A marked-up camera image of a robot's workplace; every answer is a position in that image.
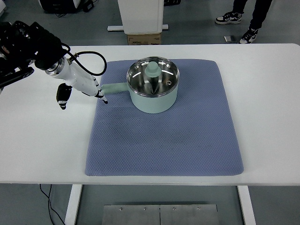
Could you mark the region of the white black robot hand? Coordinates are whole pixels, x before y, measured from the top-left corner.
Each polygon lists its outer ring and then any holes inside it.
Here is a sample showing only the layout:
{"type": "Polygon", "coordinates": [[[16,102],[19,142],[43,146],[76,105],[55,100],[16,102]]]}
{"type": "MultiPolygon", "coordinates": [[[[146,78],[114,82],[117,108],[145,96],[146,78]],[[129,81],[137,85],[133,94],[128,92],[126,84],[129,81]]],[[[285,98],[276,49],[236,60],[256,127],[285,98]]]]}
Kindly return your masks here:
{"type": "Polygon", "coordinates": [[[83,70],[78,64],[69,62],[65,57],[45,71],[55,79],[62,79],[64,83],[58,86],[56,100],[62,110],[66,109],[72,89],[87,95],[99,98],[108,103],[96,78],[83,70]]]}

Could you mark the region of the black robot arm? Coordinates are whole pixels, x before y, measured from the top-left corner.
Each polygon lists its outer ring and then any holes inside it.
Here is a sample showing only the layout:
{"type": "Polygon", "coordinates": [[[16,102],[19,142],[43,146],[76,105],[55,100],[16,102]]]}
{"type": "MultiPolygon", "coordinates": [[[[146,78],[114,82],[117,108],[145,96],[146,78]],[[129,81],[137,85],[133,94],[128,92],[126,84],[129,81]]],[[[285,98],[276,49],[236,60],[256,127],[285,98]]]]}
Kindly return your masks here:
{"type": "Polygon", "coordinates": [[[16,21],[0,23],[0,87],[4,88],[12,83],[24,79],[34,72],[32,63],[41,70],[48,70],[59,62],[66,54],[71,60],[78,61],[80,54],[96,54],[103,59],[104,69],[101,73],[93,73],[80,62],[77,64],[87,73],[100,76],[107,69],[107,62],[103,55],[95,51],[84,51],[72,54],[70,46],[44,29],[37,22],[28,26],[16,21]]]}

